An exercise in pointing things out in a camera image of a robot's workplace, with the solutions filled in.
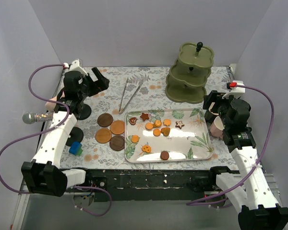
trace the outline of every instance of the tray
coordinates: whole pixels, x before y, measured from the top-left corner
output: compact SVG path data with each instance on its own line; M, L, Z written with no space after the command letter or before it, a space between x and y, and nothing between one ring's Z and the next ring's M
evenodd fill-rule
M143 121L142 113L149 114L149 120ZM135 125L129 123L129 119L136 117ZM155 137L152 130L145 128L146 123L155 120L170 119L171 128L168 137L162 134ZM176 121L182 121L185 125L182 129L176 128ZM131 142L132 135L138 135L137 143ZM142 151L143 145L152 148L151 153ZM169 152L169 159L160 158L162 151ZM214 148L210 143L204 113L200 108L194 109L156 109L128 112L125 117L125 157L131 163L141 162L167 162L167 161L193 161L209 159Z

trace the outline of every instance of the floral tablecloth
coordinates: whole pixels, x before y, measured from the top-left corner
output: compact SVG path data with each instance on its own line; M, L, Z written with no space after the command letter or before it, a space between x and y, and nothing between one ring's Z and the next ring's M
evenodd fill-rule
M223 141L212 136L210 136L210 140L214 153L210 159L183 162L133 164L126 161L124 150L114 151L110 148L109 143L98 143L95 139L95 133L101 127L97 124L97 118L102 113L112 114L114 120L124 120L125 113L128 111L158 108L201 108L203 106L203 103L175 103L165 96L168 67L108 67L98 69L110 80L110 86L106 91L86 99L85 103L91 106L92 114L88 119L78 121L76 124L84 132L84 139L82 141L83 153L81 156L74 156L68 152L69 147L65 147L60 161L61 168L209 170L213 166L225 165L232 170L237 169L235 161ZM85 70L91 76L94 76L91 68L85 68ZM122 108L136 90L139 81L144 79L144 83L125 112L119 115L119 104L127 78L129 78L129 83L126 88ZM212 67L211 76L208 78L206 84L207 94L211 90L226 92L226 83L231 80L226 67Z

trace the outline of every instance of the microphone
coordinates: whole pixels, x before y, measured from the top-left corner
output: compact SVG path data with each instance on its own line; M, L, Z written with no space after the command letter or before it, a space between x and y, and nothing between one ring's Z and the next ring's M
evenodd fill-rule
M35 122L44 122L44 121L51 121L53 118L53 112L52 113L25 113L23 115L23 122L26 124L33 124Z

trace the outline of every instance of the white cup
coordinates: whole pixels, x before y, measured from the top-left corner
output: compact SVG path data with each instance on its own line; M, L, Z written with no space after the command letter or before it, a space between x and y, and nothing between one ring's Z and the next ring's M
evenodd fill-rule
M223 123L219 116L217 116L210 126L211 135L215 138L223 138Z

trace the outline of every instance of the orange cookie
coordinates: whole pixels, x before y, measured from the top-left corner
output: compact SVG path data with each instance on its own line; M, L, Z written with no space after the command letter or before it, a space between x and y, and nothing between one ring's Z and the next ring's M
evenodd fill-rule
M164 119L164 121L163 121L163 124L165 125L165 126L170 126L171 125L171 120L170 119Z
M151 130L153 127L154 127L154 125L152 124L152 123L147 123L146 125L145 125L145 127L148 129L148 130Z
M168 128L168 127L161 129L161 133L163 133L163 135L166 136L166 137L169 135L170 131L171 131L171 129Z
M139 136L138 135L133 135L132 137L131 137L131 141L133 142L133 143L137 143L138 141L139 141Z
M155 126L156 127L161 127L162 126L162 122L160 120L156 120L155 121Z
M112 137L112 133L107 128L101 128L100 130L96 132L96 135L95 135L96 140L102 144L110 141L111 137Z
M143 145L142 151L150 153L152 151L152 148L149 145Z
M120 120L114 121L110 126L110 130L115 135L122 134L123 132L125 132L125 122Z
M154 131L153 131L153 133L154 133L154 135L155 135L156 137L158 137L158 136L160 136L161 131L160 131L160 129L155 128Z

